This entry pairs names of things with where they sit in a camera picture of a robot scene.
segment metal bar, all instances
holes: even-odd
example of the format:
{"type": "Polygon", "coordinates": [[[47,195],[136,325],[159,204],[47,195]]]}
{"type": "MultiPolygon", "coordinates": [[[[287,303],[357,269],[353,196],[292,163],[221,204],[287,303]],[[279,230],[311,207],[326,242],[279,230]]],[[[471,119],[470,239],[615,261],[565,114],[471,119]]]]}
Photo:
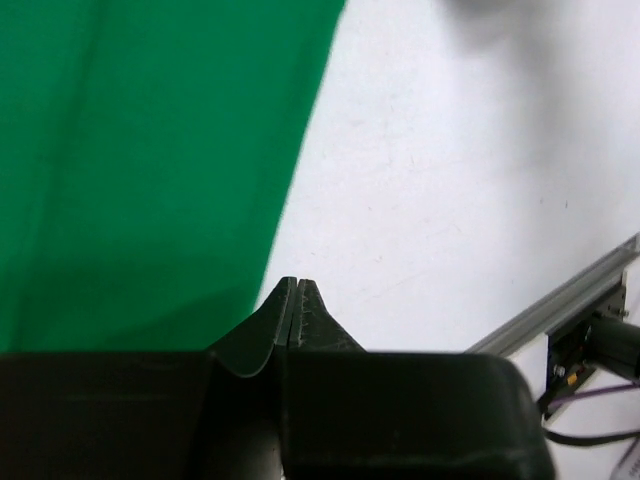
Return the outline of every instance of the metal bar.
{"type": "Polygon", "coordinates": [[[571,319],[624,282],[624,269],[640,256],[640,233],[613,249],[564,285],[487,335],[468,352],[507,357],[541,333],[571,319]]]}

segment green cloth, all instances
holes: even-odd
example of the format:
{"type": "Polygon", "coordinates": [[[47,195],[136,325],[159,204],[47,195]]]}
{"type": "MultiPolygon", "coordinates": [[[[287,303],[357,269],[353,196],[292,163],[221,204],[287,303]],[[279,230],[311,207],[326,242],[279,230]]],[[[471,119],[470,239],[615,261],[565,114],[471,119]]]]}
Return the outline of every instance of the green cloth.
{"type": "Polygon", "coordinates": [[[342,0],[0,2],[0,351],[253,308],[342,0]]]}

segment metal rail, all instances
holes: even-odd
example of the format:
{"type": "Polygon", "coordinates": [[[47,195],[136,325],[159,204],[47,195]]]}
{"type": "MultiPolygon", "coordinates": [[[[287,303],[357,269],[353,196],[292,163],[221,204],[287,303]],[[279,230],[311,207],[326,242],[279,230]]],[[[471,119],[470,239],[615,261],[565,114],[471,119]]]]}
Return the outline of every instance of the metal rail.
{"type": "Polygon", "coordinates": [[[624,269],[640,256],[640,233],[473,345],[468,352],[507,357],[541,333],[554,330],[624,282],[624,269]]]}

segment black cylinder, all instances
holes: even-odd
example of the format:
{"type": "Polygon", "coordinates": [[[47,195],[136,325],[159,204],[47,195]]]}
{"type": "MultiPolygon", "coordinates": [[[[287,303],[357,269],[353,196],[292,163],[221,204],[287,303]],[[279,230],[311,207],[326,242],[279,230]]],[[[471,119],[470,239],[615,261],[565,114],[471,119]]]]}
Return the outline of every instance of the black cylinder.
{"type": "Polygon", "coordinates": [[[640,378],[640,328],[619,320],[594,318],[587,336],[586,360],[622,378],[640,378]]]}

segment green surface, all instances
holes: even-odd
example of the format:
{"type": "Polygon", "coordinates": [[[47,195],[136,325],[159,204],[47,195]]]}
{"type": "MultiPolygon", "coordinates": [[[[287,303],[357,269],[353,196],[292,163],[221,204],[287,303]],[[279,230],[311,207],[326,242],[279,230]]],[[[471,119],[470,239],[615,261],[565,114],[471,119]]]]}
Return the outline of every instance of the green surface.
{"type": "Polygon", "coordinates": [[[198,349],[251,311],[342,6],[0,2],[0,350],[198,349]]]}

